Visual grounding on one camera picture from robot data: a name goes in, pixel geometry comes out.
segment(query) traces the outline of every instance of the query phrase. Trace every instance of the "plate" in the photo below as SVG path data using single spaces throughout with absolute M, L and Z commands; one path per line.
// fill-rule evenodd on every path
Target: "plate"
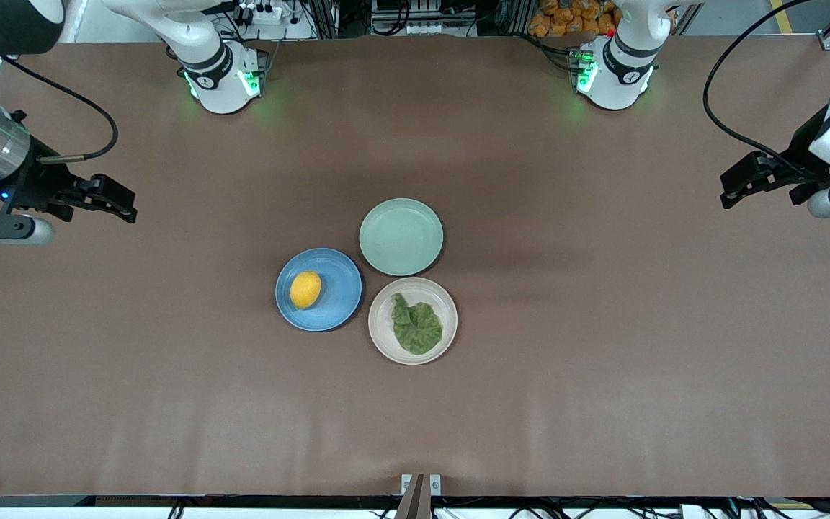
M 409 306 L 416 303 L 428 303 L 434 309 L 437 318 L 441 321 L 441 342 L 438 342 L 424 355 L 412 355 L 406 352 L 396 339 L 393 332 L 393 301 L 394 293 L 401 293 Z M 457 334 L 457 306 L 450 297 L 450 293 L 441 285 L 424 278 L 405 278 L 394 280 L 376 295 L 370 306 L 370 315 L 367 325 L 370 328 L 370 338 L 383 355 L 399 364 L 418 365 L 431 362 L 441 357 L 454 342 Z
M 427 269 L 444 246 L 441 219 L 411 198 L 393 198 L 367 213 L 360 224 L 360 252 L 385 275 L 411 276 Z
M 322 279 L 319 299 L 308 309 L 297 310 L 290 301 L 290 285 L 300 272 L 314 270 Z M 335 249 L 309 249 L 293 257 L 277 276 L 274 300 L 280 315 L 307 332 L 336 328 L 358 308 L 363 283 L 360 270 L 344 253 Z

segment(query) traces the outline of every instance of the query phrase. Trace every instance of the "black cable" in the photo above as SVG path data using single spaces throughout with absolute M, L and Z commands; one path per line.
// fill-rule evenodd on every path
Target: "black cable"
M 731 509 L 723 509 L 725 515 L 731 519 L 741 519 L 741 505 L 738 504 L 738 500 L 728 498 L 728 505 Z
M 598 505 L 599 505 L 599 503 L 594 503 L 593 505 L 591 505 L 591 507 L 589 509 L 585 510 L 585 512 L 579 513 L 579 515 L 576 516 L 576 519 L 582 519 L 583 517 L 585 517 L 589 513 L 594 512 L 594 509 L 597 508 Z
M 93 110 L 95 110 L 95 112 L 101 114 L 102 117 L 104 117 L 104 120 L 106 120 L 108 124 L 111 125 L 111 141 L 108 141 L 108 143 L 103 148 L 101 148 L 101 150 L 90 152 L 90 154 L 79 155 L 79 157 L 81 157 L 81 160 L 88 161 L 89 159 L 101 157 L 103 154 L 106 154 L 108 151 L 111 151 L 111 148 L 115 147 L 115 144 L 117 144 L 117 136 L 119 134 L 119 131 L 117 129 L 117 123 L 115 122 L 115 119 L 111 116 L 111 114 L 108 114 L 108 112 L 105 111 L 105 109 L 101 108 L 101 106 L 99 105 L 96 105 L 95 102 L 93 102 L 89 98 L 86 98 L 84 95 L 73 92 L 71 91 L 71 89 L 67 89 L 66 86 L 60 85 L 52 79 L 44 78 L 44 76 L 38 74 L 37 72 L 34 72 L 32 69 L 29 69 L 26 66 L 21 65 L 21 63 L 14 61 L 14 59 L 10 58 L 9 56 L 2 56 L 2 59 L 4 60 L 4 62 L 8 63 L 14 68 L 19 69 L 21 72 L 26 73 L 34 79 L 37 79 L 37 81 L 46 83 L 51 87 L 58 89 L 58 91 L 69 94 L 72 97 L 78 99 L 79 101 L 86 103 L 86 105 L 90 106 Z
M 517 36 L 521 40 L 524 40 L 527 43 L 537 47 L 537 49 L 543 50 L 543 52 L 547 53 L 554 53 L 554 55 L 560 56 L 569 56 L 569 50 L 564 49 L 557 49 L 556 47 L 550 47 L 549 45 L 540 42 L 540 39 L 536 36 L 530 36 L 530 34 L 524 34 L 523 32 L 508 32 L 505 36 Z
M 379 36 L 394 36 L 405 29 L 406 23 L 409 23 L 409 10 L 411 6 L 409 6 L 409 0 L 399 0 L 399 16 L 396 17 L 396 22 L 393 24 L 392 28 L 389 29 L 387 32 L 380 32 L 380 30 L 373 29 L 373 34 L 379 34 Z M 402 20 L 402 16 L 405 14 L 406 19 Z
M 553 516 L 553 519 L 572 519 L 571 516 L 563 510 L 562 503 L 559 502 L 559 498 L 556 498 L 556 503 L 550 503 L 547 500 L 543 500 L 543 509 L 546 510 L 549 515 Z
M 175 500 L 175 505 L 171 506 L 171 510 L 169 510 L 169 518 L 168 519 L 182 519 L 184 515 L 184 498 L 179 498 Z
M 303 2 L 303 0 L 300 0 L 300 6 L 303 8 L 303 12 L 306 13 L 306 16 L 307 16 L 306 23 L 309 24 L 309 27 L 311 29 L 314 29 L 316 31 L 316 38 L 318 38 L 319 40 L 323 40 L 323 37 L 322 37 L 323 33 L 329 33 L 329 31 L 328 30 L 322 30 L 322 25 L 321 25 L 322 22 L 320 20 L 316 19 L 313 16 L 313 12 L 310 9 L 307 9 L 306 3 Z
M 520 508 L 515 510 L 514 513 L 512 513 L 511 516 L 508 517 L 508 519 L 514 519 L 514 517 L 516 517 L 518 515 L 518 513 L 521 513 L 521 512 L 530 512 L 530 513 L 533 513 L 533 515 L 536 516 L 537 519 L 543 519 L 543 516 L 540 515 L 539 513 L 537 513 L 536 510 L 534 510 L 532 508 L 527 508 L 526 506 L 521 506 Z
M 506 11 L 504 13 L 498 13 L 498 6 L 504 4 Z M 498 14 L 503 14 L 504 17 L 501 20 L 498 20 Z M 504 23 L 505 30 L 511 30 L 511 26 L 514 25 L 514 19 L 517 17 L 517 8 L 514 6 L 514 2 L 510 0 L 498 0 L 497 6 L 495 6 L 495 25 L 497 26 L 498 36 L 501 36 L 501 24 L 499 21 Z
M 777 9 L 772 10 L 770 13 L 765 14 L 763 17 L 760 17 L 760 19 L 758 19 L 757 22 L 755 22 L 754 24 L 751 24 L 751 27 L 748 27 L 748 29 L 745 30 L 745 32 L 742 32 L 741 35 L 739 35 L 738 38 L 736 38 L 734 40 L 734 42 L 732 42 L 731 45 L 728 46 L 728 48 L 725 50 L 725 52 L 723 52 L 722 55 L 719 56 L 719 59 L 717 60 L 717 62 L 715 62 L 715 65 L 713 66 L 713 69 L 710 70 L 709 76 L 706 76 L 706 83 L 704 85 L 704 92 L 702 93 L 702 101 L 704 102 L 704 111 L 706 111 L 706 115 L 709 117 L 709 119 L 711 121 L 713 121 L 713 124 L 717 125 L 717 127 L 719 127 L 719 129 L 721 129 L 726 134 L 728 134 L 729 137 L 737 138 L 738 141 L 744 142 L 745 144 L 751 146 L 752 148 L 757 148 L 757 150 L 763 151 L 765 154 L 768 154 L 771 157 L 774 157 L 781 164 L 785 165 L 785 167 L 790 168 L 791 170 L 793 170 L 794 172 L 796 172 L 799 175 L 803 175 L 803 172 L 800 171 L 799 168 L 795 167 L 795 165 L 792 162 L 790 162 L 786 158 L 784 158 L 783 155 L 778 154 L 776 151 L 772 150 L 770 147 L 767 147 L 764 144 L 761 144 L 760 142 L 755 141 L 752 138 L 748 138 L 748 137 L 745 137 L 745 135 L 741 135 L 741 133 L 739 133 L 737 131 L 734 131 L 732 128 L 727 127 L 727 125 L 725 125 L 724 122 L 720 121 L 719 118 L 717 116 L 715 116 L 715 114 L 713 114 L 713 110 L 709 107 L 709 87 L 713 83 L 713 79 L 715 78 L 715 73 L 717 73 L 717 71 L 719 70 L 719 66 L 721 66 L 722 63 L 724 61 L 726 61 L 726 58 L 728 58 L 728 55 L 730 55 L 732 53 L 732 50 L 735 50 L 735 47 L 737 47 L 738 44 L 742 42 L 742 40 L 747 38 L 748 35 L 751 34 L 752 32 L 754 32 L 754 30 L 756 30 L 758 27 L 761 27 L 761 25 L 765 21 L 767 21 L 768 19 L 771 19 L 774 16 L 777 16 L 777 13 L 780 13 L 781 11 L 785 11 L 787 9 L 790 9 L 793 6 L 798 6 L 799 4 L 804 4 L 804 3 L 809 2 L 809 1 L 810 0 L 791 0 L 790 2 L 787 2 L 786 4 L 782 4 L 782 6 L 778 7 Z
M 607 505 L 617 505 L 626 510 L 629 510 L 632 513 L 638 515 L 641 519 L 648 519 L 648 513 L 651 513 L 658 519 L 659 517 L 663 517 L 665 519 L 679 519 L 681 515 L 677 515 L 677 513 L 660 513 L 658 510 L 654 508 L 646 508 L 645 506 L 637 506 L 635 503 L 629 502 L 629 500 L 625 499 L 602 499 L 599 500 L 600 502 L 607 503 Z
M 768 510 L 774 510 L 774 513 L 777 513 L 777 515 L 780 516 L 780 519 L 793 519 L 793 517 L 790 517 L 786 515 L 786 513 L 781 512 L 779 508 L 775 507 L 774 505 L 771 505 L 770 502 L 768 502 L 764 498 L 754 498 L 754 500 L 758 503 L 758 505 L 761 505 L 762 507 L 767 507 Z
M 751 508 L 754 508 L 754 514 L 757 516 L 757 519 L 767 519 L 767 514 L 761 509 L 761 505 L 758 505 L 757 500 L 751 501 Z
M 477 23 L 481 22 L 482 20 L 487 19 L 487 17 L 490 17 L 492 14 L 494 14 L 494 13 L 485 14 L 485 16 L 481 17 L 480 19 L 478 19 L 477 17 L 474 17 L 473 22 L 470 23 L 470 27 L 467 27 L 467 36 L 470 36 L 470 31 L 472 30 L 472 26 L 476 25 Z
M 376 515 L 376 512 L 371 512 L 371 513 L 373 515 L 376 515 L 376 517 L 378 517 L 378 519 L 386 519 L 386 515 L 389 513 L 389 510 L 392 510 L 392 509 L 393 509 L 393 506 L 389 505 L 389 508 L 386 509 L 386 510 L 383 510 L 383 513 L 381 513 L 381 515 Z
M 233 31 L 236 33 L 236 39 L 239 40 L 240 43 L 245 43 L 245 40 L 241 38 L 241 32 L 239 32 L 239 27 L 236 26 L 236 22 L 234 22 L 233 17 L 230 16 L 230 12 L 228 12 L 227 9 L 224 9 L 223 13 L 226 14 L 226 19 L 230 20 L 230 25 L 233 26 Z

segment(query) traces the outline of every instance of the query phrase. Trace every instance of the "brown tabletop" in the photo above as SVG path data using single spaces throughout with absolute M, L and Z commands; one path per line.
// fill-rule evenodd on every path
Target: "brown tabletop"
M 231 116 L 159 44 L 27 57 L 116 117 L 73 171 L 131 187 L 139 219 L 0 247 L 0 493 L 379 494 L 425 471 L 449 494 L 830 495 L 830 221 L 786 191 L 719 205 L 749 151 L 702 112 L 728 42 L 670 40 L 623 112 L 520 40 L 287 43 Z M 747 40 L 713 92 L 774 148 L 828 95 L 811 36 Z M 67 154 L 108 136 L 12 69 L 0 102 Z M 391 279 L 356 235 L 394 197 L 447 230 L 424 276 L 460 327 L 422 367 L 367 332 Z M 310 247 L 365 274 L 335 332 L 274 305 Z

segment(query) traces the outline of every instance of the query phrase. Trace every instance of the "lemon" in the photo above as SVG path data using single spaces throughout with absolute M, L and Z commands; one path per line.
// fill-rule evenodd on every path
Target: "lemon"
M 290 284 L 290 301 L 297 310 L 308 309 L 319 299 L 321 291 L 322 278 L 317 273 L 312 270 L 300 272 Z

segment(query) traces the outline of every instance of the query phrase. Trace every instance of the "green leaf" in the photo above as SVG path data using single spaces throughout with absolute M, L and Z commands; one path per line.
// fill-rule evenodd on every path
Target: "green leaf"
M 424 355 L 441 342 L 441 321 L 428 303 L 409 306 L 401 293 L 394 293 L 393 332 L 399 345 L 412 355 Z

